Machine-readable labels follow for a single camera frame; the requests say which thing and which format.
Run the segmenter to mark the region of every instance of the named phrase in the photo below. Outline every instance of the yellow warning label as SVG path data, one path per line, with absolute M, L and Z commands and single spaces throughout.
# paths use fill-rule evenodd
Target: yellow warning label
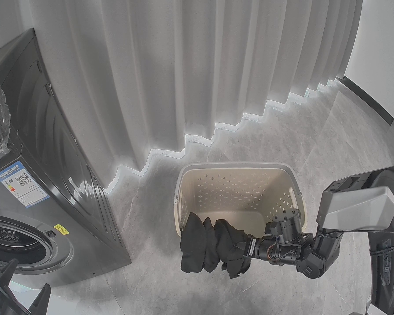
M 63 236 L 65 236 L 66 234 L 69 234 L 67 229 L 60 224 L 57 224 L 56 226 L 54 226 L 54 228 L 56 228 L 58 231 L 60 231 Z

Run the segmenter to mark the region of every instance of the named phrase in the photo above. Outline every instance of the qr code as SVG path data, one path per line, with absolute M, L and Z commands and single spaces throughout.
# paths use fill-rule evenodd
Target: qr code
M 20 175 L 16 175 L 15 180 L 18 181 L 21 186 L 25 186 L 26 184 L 32 182 L 31 178 L 25 171 Z

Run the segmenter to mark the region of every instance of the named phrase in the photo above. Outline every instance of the white plastic basket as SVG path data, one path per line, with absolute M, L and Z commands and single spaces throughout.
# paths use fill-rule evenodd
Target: white plastic basket
M 266 223 L 286 209 L 301 212 L 306 226 L 305 200 L 292 168 L 283 163 L 194 163 L 179 173 L 174 217 L 178 235 L 190 212 L 203 221 L 226 219 L 234 228 L 261 238 Z

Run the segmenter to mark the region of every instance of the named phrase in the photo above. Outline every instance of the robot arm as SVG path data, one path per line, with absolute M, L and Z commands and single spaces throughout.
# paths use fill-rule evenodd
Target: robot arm
M 314 238 L 302 232 L 298 209 L 284 210 L 266 224 L 266 236 L 249 236 L 244 256 L 294 265 L 305 276 L 319 278 L 339 256 L 345 232 L 368 232 L 372 290 L 367 314 L 393 315 L 394 167 L 331 183 L 323 192 L 317 223 Z

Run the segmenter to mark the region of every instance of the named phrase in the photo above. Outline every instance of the cable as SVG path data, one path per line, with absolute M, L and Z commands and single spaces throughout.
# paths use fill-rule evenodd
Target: cable
M 267 249 L 267 258 L 268 258 L 269 260 L 271 260 L 271 261 L 278 261 L 278 260 L 284 258 L 285 256 L 287 256 L 289 253 L 292 252 L 292 250 L 290 250 L 289 252 L 287 252 L 287 253 L 285 253 L 285 254 L 283 254 L 283 255 L 277 257 L 277 258 L 272 258 L 272 257 L 270 257 L 270 250 L 274 247 L 274 245 L 277 245 L 277 253 L 279 253 L 278 238 L 279 238 L 279 237 L 276 237 L 276 241 L 275 241 L 273 244 L 271 244 L 271 245 L 268 247 L 268 249 Z
M 370 254 L 370 255 L 380 256 L 380 255 L 385 255 L 385 254 L 387 254 L 387 253 L 390 253 L 390 252 L 392 252 L 392 251 L 394 251 L 394 246 L 391 246 L 391 247 L 389 247 L 389 248 L 387 248 L 387 249 L 380 249 L 380 250 L 377 250 L 377 251 L 371 251 L 371 250 L 369 250 L 369 254 Z
M 385 234 L 394 234 L 393 231 L 385 231 L 385 230 L 344 230 L 344 231 L 333 231 L 333 232 L 328 232 L 326 234 L 319 234 L 320 237 L 326 237 L 326 238 L 333 238 L 334 237 L 329 237 L 330 234 L 343 234 L 343 233 L 352 233 L 352 232 L 378 232 L 378 233 L 385 233 Z M 387 249 L 380 249 L 380 250 L 376 250 L 376 251 L 371 251 L 369 250 L 369 255 L 371 256 L 381 256 L 381 255 L 385 255 L 387 253 L 390 253 L 394 251 L 394 246 L 391 246 Z
M 267 249 L 267 259 L 268 259 L 268 260 L 273 260 L 273 259 L 270 257 L 270 253 L 269 253 L 269 252 L 270 252 L 270 249 L 271 249 L 274 245 L 277 244 L 277 242 L 278 242 L 278 237 L 276 237 L 276 241 L 268 247 L 268 249 Z
M 330 234 L 343 234 L 343 233 L 352 233 L 352 232 L 381 232 L 385 234 L 394 234 L 394 231 L 385 231 L 385 230 L 342 230 L 342 231 L 333 231 L 333 232 L 328 232 L 326 234 L 320 234 L 319 236 L 321 237 L 327 237 L 327 238 L 333 238 L 333 237 L 328 237 Z

